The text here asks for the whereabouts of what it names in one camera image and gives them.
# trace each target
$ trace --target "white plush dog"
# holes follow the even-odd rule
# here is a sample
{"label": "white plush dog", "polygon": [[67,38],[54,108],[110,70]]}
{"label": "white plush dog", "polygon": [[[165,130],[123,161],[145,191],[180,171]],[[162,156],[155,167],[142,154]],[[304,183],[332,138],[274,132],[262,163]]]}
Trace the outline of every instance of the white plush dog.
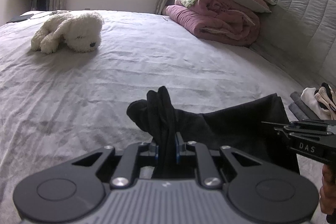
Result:
{"label": "white plush dog", "polygon": [[31,49],[46,54],[57,50],[60,42],[76,52],[92,52],[101,43],[100,31],[104,20],[97,12],[74,16],[58,11],[51,16],[31,39]]}

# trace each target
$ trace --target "circular pad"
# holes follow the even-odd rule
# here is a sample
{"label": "circular pad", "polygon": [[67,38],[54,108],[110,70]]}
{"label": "circular pad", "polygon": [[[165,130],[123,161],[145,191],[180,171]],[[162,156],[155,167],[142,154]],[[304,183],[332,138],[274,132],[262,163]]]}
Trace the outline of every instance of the circular pad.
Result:
{"label": "circular pad", "polygon": [[43,182],[37,193],[45,200],[61,201],[70,198],[77,190],[76,184],[66,179],[51,179]]}
{"label": "circular pad", "polygon": [[13,201],[22,218],[38,223],[72,222],[100,204],[104,186],[90,168],[61,167],[33,174],[16,186]]}
{"label": "circular pad", "polygon": [[232,204],[256,222],[280,224],[307,220],[319,199],[315,186],[285,169],[273,171],[246,172],[234,178],[227,192]]}
{"label": "circular pad", "polygon": [[259,182],[256,186],[257,193],[269,201],[286,201],[295,194],[292,184],[278,179],[268,179]]}

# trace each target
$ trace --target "bed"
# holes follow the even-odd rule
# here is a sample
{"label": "bed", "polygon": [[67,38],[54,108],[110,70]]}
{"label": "bed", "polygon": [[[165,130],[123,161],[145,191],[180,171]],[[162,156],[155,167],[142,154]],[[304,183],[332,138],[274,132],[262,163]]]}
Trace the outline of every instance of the bed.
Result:
{"label": "bed", "polygon": [[[0,27],[0,223],[20,221],[12,192],[29,174],[106,144],[149,141],[126,109],[161,85],[175,108],[192,112],[278,93],[295,120],[289,95],[303,87],[255,51],[198,39],[161,15],[98,12],[102,44],[91,53],[30,51],[46,17]],[[303,157],[299,164],[319,188],[321,165]],[[317,209],[313,220],[324,219]]]}

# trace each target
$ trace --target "black cloth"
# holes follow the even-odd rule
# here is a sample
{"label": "black cloth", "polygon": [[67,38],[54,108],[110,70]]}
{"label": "black cloth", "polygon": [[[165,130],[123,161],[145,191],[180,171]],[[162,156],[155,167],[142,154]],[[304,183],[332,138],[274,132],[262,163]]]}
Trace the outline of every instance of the black cloth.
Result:
{"label": "black cloth", "polygon": [[[127,115],[143,131],[148,132],[162,147],[166,164],[176,159],[174,136],[177,131],[184,141],[204,143],[208,149],[218,150],[230,145],[252,156],[299,172],[296,154],[279,141],[273,127],[265,122],[289,124],[284,105],[277,94],[211,113],[191,113],[174,109],[168,91],[149,91],[147,100],[135,101]],[[160,168],[169,173],[168,166]]]}
{"label": "black cloth", "polygon": [[36,0],[36,10],[46,11],[47,10],[46,5],[47,5],[46,0]]}
{"label": "black cloth", "polygon": [[309,119],[320,120],[320,118],[301,100],[301,95],[297,91],[294,91],[290,97]]}

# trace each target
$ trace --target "pink folded blanket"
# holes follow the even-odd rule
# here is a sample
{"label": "pink folded blanket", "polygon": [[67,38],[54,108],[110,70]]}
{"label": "pink folded blanket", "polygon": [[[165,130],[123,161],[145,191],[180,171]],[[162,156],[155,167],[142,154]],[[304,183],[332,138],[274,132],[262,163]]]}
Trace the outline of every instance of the pink folded blanket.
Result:
{"label": "pink folded blanket", "polygon": [[198,38],[236,46],[251,45],[259,34],[259,18],[233,0],[198,0],[190,8],[168,6],[167,15]]}

